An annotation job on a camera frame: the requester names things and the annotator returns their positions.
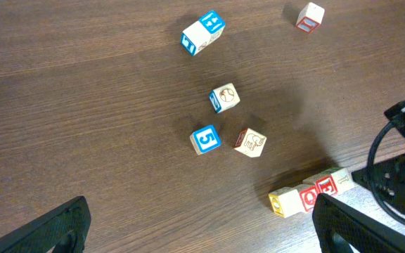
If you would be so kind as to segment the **red Q wooden block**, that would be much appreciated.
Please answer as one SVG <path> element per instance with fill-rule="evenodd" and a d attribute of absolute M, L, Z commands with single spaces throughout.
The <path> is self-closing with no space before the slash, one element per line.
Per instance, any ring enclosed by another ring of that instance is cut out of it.
<path fill-rule="evenodd" d="M 295 189 L 297 190 L 298 195 L 302 201 L 304 211 L 306 213 L 311 212 L 316 204 L 316 198 L 318 195 L 316 186 L 300 184 L 298 186 L 295 186 Z"/>

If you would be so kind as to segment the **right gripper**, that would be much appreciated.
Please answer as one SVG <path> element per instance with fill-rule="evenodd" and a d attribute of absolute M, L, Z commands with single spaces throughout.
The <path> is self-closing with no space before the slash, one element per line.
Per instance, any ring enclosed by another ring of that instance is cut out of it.
<path fill-rule="evenodd" d="M 375 164 L 372 177 L 365 168 L 354 171 L 352 180 L 367 190 L 374 185 L 383 202 L 405 215 L 405 154 Z"/>

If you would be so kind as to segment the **wooden block yellow side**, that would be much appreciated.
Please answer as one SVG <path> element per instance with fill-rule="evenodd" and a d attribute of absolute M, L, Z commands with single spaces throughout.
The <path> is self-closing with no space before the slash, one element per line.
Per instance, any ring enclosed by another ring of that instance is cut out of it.
<path fill-rule="evenodd" d="M 304 211 L 299 193 L 295 188 L 284 187 L 268 194 L 275 214 L 287 218 Z"/>

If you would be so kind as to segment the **red E wooden block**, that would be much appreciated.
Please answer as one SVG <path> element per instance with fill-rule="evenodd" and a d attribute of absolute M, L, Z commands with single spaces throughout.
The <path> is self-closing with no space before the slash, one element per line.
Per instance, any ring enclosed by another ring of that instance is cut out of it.
<path fill-rule="evenodd" d="M 338 187 L 330 174 L 315 174 L 304 179 L 302 182 L 315 186 L 319 193 L 325 193 L 331 196 L 338 194 Z"/>

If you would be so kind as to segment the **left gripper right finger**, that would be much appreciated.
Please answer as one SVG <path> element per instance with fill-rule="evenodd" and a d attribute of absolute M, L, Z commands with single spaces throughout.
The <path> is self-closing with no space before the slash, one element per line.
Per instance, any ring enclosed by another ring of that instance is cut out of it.
<path fill-rule="evenodd" d="M 312 221 L 323 253 L 405 253 L 405 235 L 327 194 L 317 196 Z"/>

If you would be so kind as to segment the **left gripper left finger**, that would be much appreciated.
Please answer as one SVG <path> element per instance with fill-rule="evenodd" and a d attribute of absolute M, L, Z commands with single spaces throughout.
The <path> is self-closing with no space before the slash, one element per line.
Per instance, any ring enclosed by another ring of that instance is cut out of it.
<path fill-rule="evenodd" d="M 77 196 L 0 238 L 0 253 L 82 253 L 91 225 L 86 198 Z"/>

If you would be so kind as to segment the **wooden block red A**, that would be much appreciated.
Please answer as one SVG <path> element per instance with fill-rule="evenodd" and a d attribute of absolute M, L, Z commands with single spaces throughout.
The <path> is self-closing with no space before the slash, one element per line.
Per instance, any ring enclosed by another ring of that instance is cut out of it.
<path fill-rule="evenodd" d="M 348 190 L 356 187 L 355 182 L 353 182 L 351 174 L 347 169 L 341 167 L 332 167 L 323 171 L 324 174 L 329 174 L 332 176 L 334 183 L 337 187 L 338 195 L 341 195 Z"/>

